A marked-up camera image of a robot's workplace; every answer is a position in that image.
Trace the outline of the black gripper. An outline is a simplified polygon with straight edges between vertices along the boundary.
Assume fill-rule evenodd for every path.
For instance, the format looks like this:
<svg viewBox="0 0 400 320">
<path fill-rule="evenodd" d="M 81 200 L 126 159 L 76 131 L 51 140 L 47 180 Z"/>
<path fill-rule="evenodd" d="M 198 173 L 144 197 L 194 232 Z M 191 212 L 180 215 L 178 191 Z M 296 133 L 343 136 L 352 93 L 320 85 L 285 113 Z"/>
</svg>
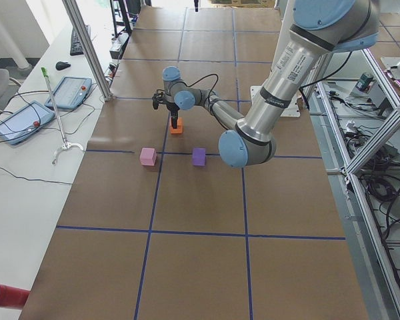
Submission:
<svg viewBox="0 0 400 320">
<path fill-rule="evenodd" d="M 176 103 L 167 103 L 167 109 L 170 111 L 171 113 L 171 126 L 172 128 L 177 128 L 177 121 L 178 121 L 178 112 L 179 112 L 179 107 L 177 106 Z"/>
</svg>

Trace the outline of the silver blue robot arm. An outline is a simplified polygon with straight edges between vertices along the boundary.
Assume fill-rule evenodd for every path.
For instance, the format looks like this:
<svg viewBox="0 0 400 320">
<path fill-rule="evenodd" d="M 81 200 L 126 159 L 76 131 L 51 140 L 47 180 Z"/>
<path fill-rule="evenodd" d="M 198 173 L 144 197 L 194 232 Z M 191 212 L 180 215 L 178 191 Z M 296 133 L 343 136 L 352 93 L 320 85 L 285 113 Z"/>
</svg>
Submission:
<svg viewBox="0 0 400 320">
<path fill-rule="evenodd" d="M 203 107 L 226 130 L 219 138 L 219 154 L 228 166 L 265 163 L 276 151 L 274 126 L 318 59 L 373 46 L 380 11 L 379 1 L 295 1 L 286 10 L 293 18 L 287 28 L 289 42 L 246 115 L 230 107 L 214 90 L 188 86 L 174 66 L 163 70 L 163 89 L 154 94 L 153 107 L 165 104 L 172 125 L 177 124 L 179 110 Z"/>
</svg>

